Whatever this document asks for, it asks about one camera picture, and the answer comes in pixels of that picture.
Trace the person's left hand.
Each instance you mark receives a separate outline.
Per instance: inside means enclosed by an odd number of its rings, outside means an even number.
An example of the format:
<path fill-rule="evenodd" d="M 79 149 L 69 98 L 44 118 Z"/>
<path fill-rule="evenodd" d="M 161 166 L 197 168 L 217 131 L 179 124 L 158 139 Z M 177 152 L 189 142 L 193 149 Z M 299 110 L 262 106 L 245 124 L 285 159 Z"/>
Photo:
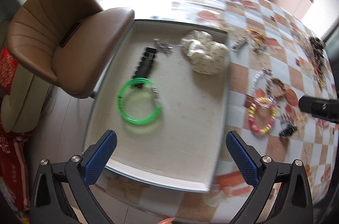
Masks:
<path fill-rule="evenodd" d="M 175 217 L 171 217 L 171 218 L 163 219 L 159 221 L 157 224 L 173 224 L 174 221 L 175 221 Z"/>

